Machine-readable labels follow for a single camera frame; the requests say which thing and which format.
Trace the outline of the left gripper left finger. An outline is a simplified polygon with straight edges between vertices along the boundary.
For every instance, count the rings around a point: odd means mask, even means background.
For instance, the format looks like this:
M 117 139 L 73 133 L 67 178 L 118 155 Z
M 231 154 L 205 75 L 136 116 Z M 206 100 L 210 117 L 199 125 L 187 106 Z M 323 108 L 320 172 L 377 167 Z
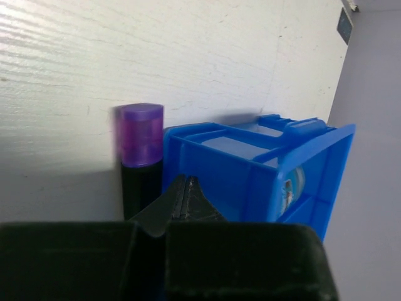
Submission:
M 150 236 L 164 235 L 167 224 L 180 217 L 186 181 L 185 175 L 178 175 L 159 198 L 129 221 L 136 222 Z

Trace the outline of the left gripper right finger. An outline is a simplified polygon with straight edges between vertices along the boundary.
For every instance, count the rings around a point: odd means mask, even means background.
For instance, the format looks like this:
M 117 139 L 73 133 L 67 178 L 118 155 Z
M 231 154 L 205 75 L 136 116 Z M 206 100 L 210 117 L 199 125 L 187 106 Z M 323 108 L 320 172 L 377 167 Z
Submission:
M 227 221 L 225 217 L 204 196 L 197 177 L 190 176 L 185 182 L 180 205 L 181 221 Z

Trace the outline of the purple cap highlighter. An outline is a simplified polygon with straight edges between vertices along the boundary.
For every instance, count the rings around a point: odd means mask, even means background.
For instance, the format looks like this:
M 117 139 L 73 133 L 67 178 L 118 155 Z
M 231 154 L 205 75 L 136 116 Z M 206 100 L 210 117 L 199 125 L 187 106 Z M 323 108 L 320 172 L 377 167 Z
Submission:
M 123 216 L 134 217 L 162 193 L 164 106 L 133 103 L 113 109 Z

